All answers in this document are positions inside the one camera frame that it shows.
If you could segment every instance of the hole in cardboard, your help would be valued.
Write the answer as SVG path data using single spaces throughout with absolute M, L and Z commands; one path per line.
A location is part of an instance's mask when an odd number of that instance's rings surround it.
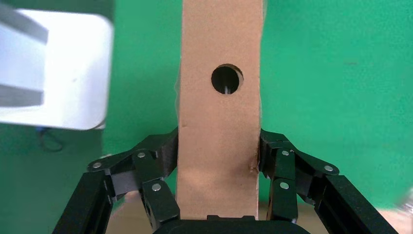
M 221 94 L 233 94 L 243 81 L 243 73 L 232 64 L 217 67 L 211 76 L 212 86 Z

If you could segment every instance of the silver screw head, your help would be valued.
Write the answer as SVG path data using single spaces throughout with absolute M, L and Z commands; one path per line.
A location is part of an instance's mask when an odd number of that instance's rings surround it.
M 326 171 L 332 172 L 334 169 L 332 167 L 330 167 L 329 165 L 325 166 L 324 169 Z
M 290 186 L 285 182 L 281 182 L 280 187 L 283 188 L 283 189 L 289 189 L 290 188 Z
M 161 185 L 158 183 L 152 185 L 152 190 L 154 190 L 155 192 L 161 190 Z
M 99 168 L 100 166 L 102 166 L 102 163 L 100 162 L 93 164 L 93 168 Z

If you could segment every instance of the green screen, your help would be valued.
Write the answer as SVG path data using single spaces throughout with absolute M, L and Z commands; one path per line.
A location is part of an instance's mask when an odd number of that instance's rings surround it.
M 104 152 L 177 125 L 181 4 L 116 3 Z M 338 166 L 379 207 L 413 184 L 412 15 L 408 0 L 283 0 L 264 24 L 262 128 Z M 268 187 L 261 178 L 260 200 Z

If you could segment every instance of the cardboard strip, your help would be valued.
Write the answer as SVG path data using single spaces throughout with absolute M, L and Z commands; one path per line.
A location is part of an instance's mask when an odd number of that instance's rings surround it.
M 183 1 L 177 181 L 182 219 L 258 217 L 262 30 L 262 0 Z

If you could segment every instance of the white object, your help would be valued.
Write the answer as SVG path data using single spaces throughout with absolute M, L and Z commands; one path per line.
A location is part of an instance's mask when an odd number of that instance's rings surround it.
M 43 104 L 0 107 L 0 122 L 79 130 L 104 123 L 112 23 L 100 15 L 18 11 L 49 30 Z
M 42 104 L 47 30 L 0 3 L 0 107 Z

